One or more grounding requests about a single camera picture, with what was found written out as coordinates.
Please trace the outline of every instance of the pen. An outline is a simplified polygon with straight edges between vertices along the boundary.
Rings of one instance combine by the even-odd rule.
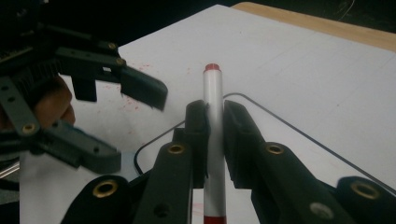
[[[204,71],[204,102],[210,135],[207,146],[207,178],[204,184],[204,223],[226,224],[224,151],[222,133],[222,80],[219,66],[210,63]]]

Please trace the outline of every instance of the black cable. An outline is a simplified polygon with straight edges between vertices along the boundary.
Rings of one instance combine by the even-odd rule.
[[[163,137],[163,136],[166,135],[167,133],[172,132],[175,128],[177,128],[178,126],[180,126],[180,125],[182,125],[182,124],[184,124],[184,120],[181,121],[179,124],[177,124],[177,125],[173,126],[172,128],[170,128],[170,129],[167,130],[166,132],[164,132],[164,133],[158,135],[157,137],[155,137],[155,138],[152,139],[151,141],[147,142],[145,145],[143,145],[142,147],[140,147],[140,148],[136,151],[136,153],[134,154],[134,168],[136,169],[136,171],[137,171],[137,173],[138,173],[139,175],[142,175],[142,174],[143,174],[143,171],[142,171],[142,169],[140,168],[139,163],[137,162],[137,156],[139,155],[139,153],[140,153],[146,146],[148,146],[148,145],[150,145],[151,143],[157,141],[158,139],[160,139],[161,137]]]
[[[303,131],[301,131],[300,129],[296,128],[295,126],[293,126],[292,124],[288,123],[287,121],[285,121],[284,119],[282,119],[280,116],[278,116],[277,114],[273,113],[272,111],[270,111],[269,109],[267,109],[266,107],[260,105],[259,103],[255,102],[254,100],[252,100],[251,98],[249,98],[248,96],[246,96],[245,94],[239,93],[239,92],[231,92],[228,94],[225,94],[223,96],[223,99],[229,97],[229,96],[241,96],[243,98],[245,98],[246,100],[250,101],[251,103],[253,103],[254,105],[256,105],[258,108],[262,109],[263,111],[265,111],[266,113],[268,113],[269,115],[273,116],[274,118],[278,119],[279,121],[281,121],[282,123],[286,124],[288,127],[292,128],[295,132],[299,133],[300,135],[304,136],[305,138],[307,138],[309,141],[313,142],[314,144],[316,144],[317,146],[323,148],[324,150],[326,150],[327,152],[329,152],[330,154],[332,154],[335,158],[339,159],[340,161],[343,161],[344,163],[346,163],[347,165],[349,165],[350,167],[354,168],[355,170],[357,170],[358,172],[362,173],[363,175],[367,176],[368,178],[372,179],[375,183],[377,183],[378,185],[380,185],[382,188],[387,189],[388,191],[392,192],[393,194],[396,194],[396,190],[393,189],[391,186],[385,184],[384,182],[382,182],[381,180],[375,178],[373,175],[370,175],[369,173],[367,173],[366,171],[364,171],[363,169],[361,169],[359,166],[355,165],[354,163],[352,163],[351,161],[345,159],[344,157],[340,156],[339,154],[337,154],[336,152],[334,152],[333,150],[329,149],[328,147],[324,146],[323,144],[321,144],[318,140],[316,140],[315,138],[311,137],[310,135],[308,135],[307,133],[304,133]],[[176,127],[180,126],[181,124],[183,124],[185,122],[185,120],[181,121],[179,124],[177,124],[176,126],[172,127],[171,129],[167,130],[165,133],[160,134],[159,136],[157,136],[156,138],[152,139],[151,141],[149,141],[148,143],[146,143],[145,145],[143,145],[141,148],[139,148],[136,151],[136,154],[134,154],[134,167],[136,169],[136,171],[142,175],[143,172],[140,169],[140,166],[137,162],[137,156],[140,153],[141,150],[143,150],[146,146],[148,146],[149,144],[155,142],[156,140],[158,140],[159,138],[161,138],[162,136],[166,135],[167,133],[172,132]]]

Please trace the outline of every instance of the red marker cap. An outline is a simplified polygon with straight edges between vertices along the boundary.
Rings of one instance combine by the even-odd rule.
[[[227,217],[204,217],[204,224],[227,224]]]
[[[210,64],[208,64],[208,65],[205,67],[205,71],[204,71],[204,72],[209,71],[209,70],[219,70],[219,71],[221,71],[219,65],[216,64],[216,63],[210,63]]]

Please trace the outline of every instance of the marker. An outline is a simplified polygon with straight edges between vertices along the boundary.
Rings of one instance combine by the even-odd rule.
[[[204,71],[204,101],[210,126],[208,176],[204,184],[204,223],[226,224],[222,80],[219,66],[215,63],[208,64]]]

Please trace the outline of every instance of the wooden table edge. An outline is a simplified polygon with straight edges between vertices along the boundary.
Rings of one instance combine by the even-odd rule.
[[[396,52],[396,34],[251,2],[232,6],[251,14]]]

